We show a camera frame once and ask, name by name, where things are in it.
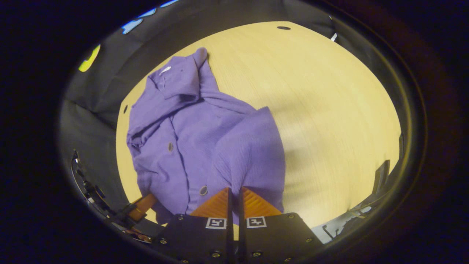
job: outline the white tag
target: white tag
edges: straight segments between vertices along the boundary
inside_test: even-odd
[[[159,74],[161,75],[163,72],[168,71],[171,69],[171,66],[166,67],[164,70],[162,70]]]

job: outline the wooden table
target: wooden table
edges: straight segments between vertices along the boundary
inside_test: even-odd
[[[384,160],[391,160],[391,170],[395,166],[401,128],[391,99],[371,71],[335,42],[291,22],[265,22],[218,32],[174,56],[199,47],[209,53],[221,92],[256,109],[270,108],[285,149],[285,212],[298,213],[309,227],[370,195]],[[129,201],[141,197],[126,145],[129,112],[145,82],[124,99],[117,123],[117,164]],[[155,222],[155,213],[147,218]]]

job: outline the light wood surface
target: light wood surface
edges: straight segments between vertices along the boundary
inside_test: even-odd
[[[174,56],[199,47],[208,51],[221,92],[270,108],[286,155],[285,212],[298,213],[309,227],[370,195],[384,160],[395,166],[401,129],[391,99],[366,66],[330,39],[291,22],[264,22],[218,32]],[[126,134],[145,82],[124,99],[117,123],[117,164],[130,201],[141,194]],[[155,213],[147,218],[155,222]]]

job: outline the purple shirt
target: purple shirt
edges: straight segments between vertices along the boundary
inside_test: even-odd
[[[205,48],[148,76],[127,145],[142,195],[158,199],[158,223],[190,214],[225,187],[236,199],[245,186],[283,212],[285,156],[270,110],[221,93]]]

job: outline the shirt button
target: shirt button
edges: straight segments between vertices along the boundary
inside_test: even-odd
[[[203,195],[206,195],[207,192],[208,192],[207,185],[204,186],[204,187],[202,187],[202,188],[200,188],[200,195],[202,195],[202,196],[203,196]]]

